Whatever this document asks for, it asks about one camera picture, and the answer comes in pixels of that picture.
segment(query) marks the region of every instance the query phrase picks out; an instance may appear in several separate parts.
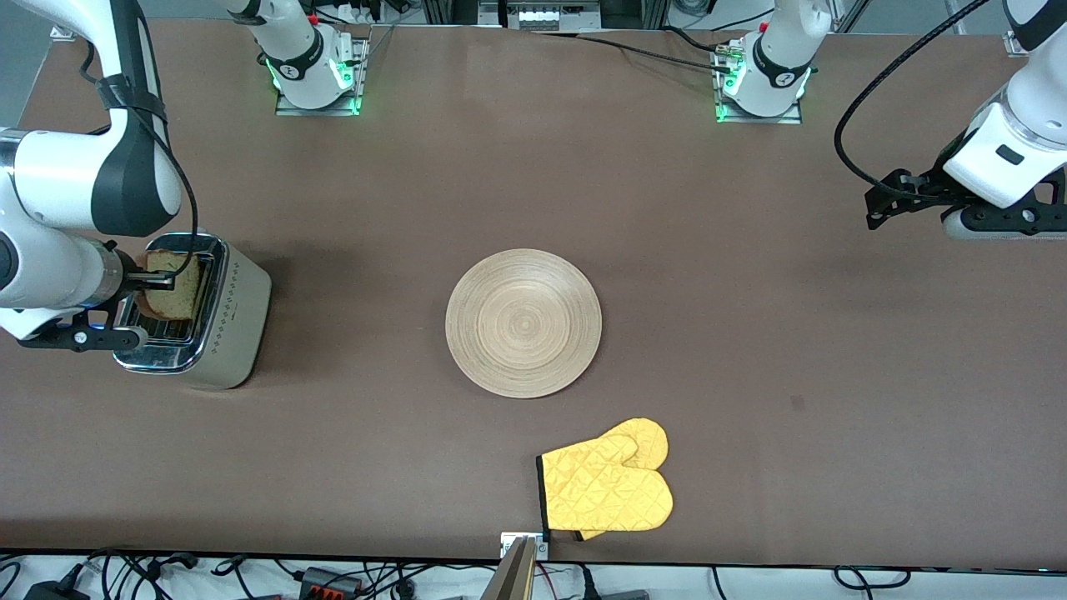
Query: bread slice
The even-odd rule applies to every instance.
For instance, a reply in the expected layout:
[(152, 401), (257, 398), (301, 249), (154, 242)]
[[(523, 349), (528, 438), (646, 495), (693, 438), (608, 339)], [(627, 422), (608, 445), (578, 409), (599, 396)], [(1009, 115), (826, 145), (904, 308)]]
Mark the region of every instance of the bread slice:
[[(153, 250), (145, 255), (145, 268), (149, 271), (176, 271), (185, 260), (184, 253)], [(173, 290), (146, 289), (144, 296), (137, 299), (141, 312), (160, 320), (181, 321), (193, 318), (202, 270), (201, 262), (194, 258), (174, 280)]]

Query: round plate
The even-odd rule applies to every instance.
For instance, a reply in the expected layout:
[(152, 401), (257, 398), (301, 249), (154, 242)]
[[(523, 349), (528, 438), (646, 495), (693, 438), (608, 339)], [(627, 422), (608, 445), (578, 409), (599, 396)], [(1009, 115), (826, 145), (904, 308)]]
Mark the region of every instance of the round plate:
[(445, 336), (472, 381), (509, 398), (547, 396), (592, 362), (601, 310), (574, 265), (541, 250), (506, 250), (456, 284)]

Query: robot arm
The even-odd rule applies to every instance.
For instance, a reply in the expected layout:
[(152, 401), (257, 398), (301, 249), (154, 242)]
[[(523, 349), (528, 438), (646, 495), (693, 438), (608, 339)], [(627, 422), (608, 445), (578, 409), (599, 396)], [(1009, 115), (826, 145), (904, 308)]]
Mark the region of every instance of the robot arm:
[[(146, 236), (177, 214), (181, 185), (165, 153), (165, 112), (152, 41), (134, 0), (17, 0), (96, 46), (110, 128), (98, 136), (0, 130), (0, 327), (16, 338), (112, 300), (137, 268), (64, 230)], [(138, 111), (140, 119), (133, 114)], [(105, 344), (118, 337), (95, 336)]]
[(829, 0), (776, 0), (766, 29), (742, 38), (745, 67), (723, 94), (757, 116), (784, 113), (803, 93), (832, 22)]
[(327, 23), (313, 27), (298, 0), (218, 2), (252, 32), (278, 91), (293, 106), (324, 108), (352, 88), (353, 79), (339, 73), (351, 54), (351, 36)]
[[(1067, 237), (1067, 0), (1003, 0), (1026, 64), (978, 108), (934, 168), (866, 193), (867, 226), (933, 206), (953, 238)], [(1038, 200), (1047, 185), (1052, 202)]]
[[(0, 328), (26, 346), (129, 349), (143, 336), (111, 327), (118, 301), (173, 281), (68, 230), (145, 237), (180, 207), (180, 177), (160, 147), (170, 142), (148, 28), (137, 0), (15, 1), (95, 47), (111, 126), (98, 136), (0, 128)], [(293, 105), (320, 108), (351, 88), (337, 76), (341, 35), (313, 28), (298, 0), (219, 1), (256, 36)], [(91, 309), (111, 320), (92, 328)]]

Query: oven mitt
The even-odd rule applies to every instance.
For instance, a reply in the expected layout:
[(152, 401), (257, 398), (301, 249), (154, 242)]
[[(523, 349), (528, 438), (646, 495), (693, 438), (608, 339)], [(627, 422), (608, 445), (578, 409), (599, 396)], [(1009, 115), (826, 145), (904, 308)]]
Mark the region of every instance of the oven mitt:
[(666, 457), (667, 435), (647, 419), (539, 456), (545, 530), (589, 539), (605, 531), (658, 527), (673, 508), (670, 489), (655, 471)]

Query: table surface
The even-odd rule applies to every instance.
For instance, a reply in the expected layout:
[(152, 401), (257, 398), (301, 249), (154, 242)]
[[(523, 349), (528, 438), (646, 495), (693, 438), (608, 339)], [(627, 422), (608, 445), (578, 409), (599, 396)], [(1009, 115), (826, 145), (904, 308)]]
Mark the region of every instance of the table surface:
[[(673, 515), (554, 558), (1067, 568), (1064, 247), (952, 241), (934, 211), (869, 232), (833, 154), (912, 38), (829, 37), (797, 127), (716, 124), (706, 73), (614, 48), (398, 29), (339, 120), (274, 117), (242, 28), (152, 25), (202, 222), (274, 281), (257, 370), (193, 392), (0, 340), (0, 543), (493, 557), (540, 526), (538, 454), (647, 416)], [(83, 54), (53, 46), (23, 127), (103, 123)], [(1021, 64), (935, 42), (859, 111), (855, 159), (926, 169)], [(468, 381), (444, 335), (466, 269), (524, 247), (605, 319), (537, 400)]]

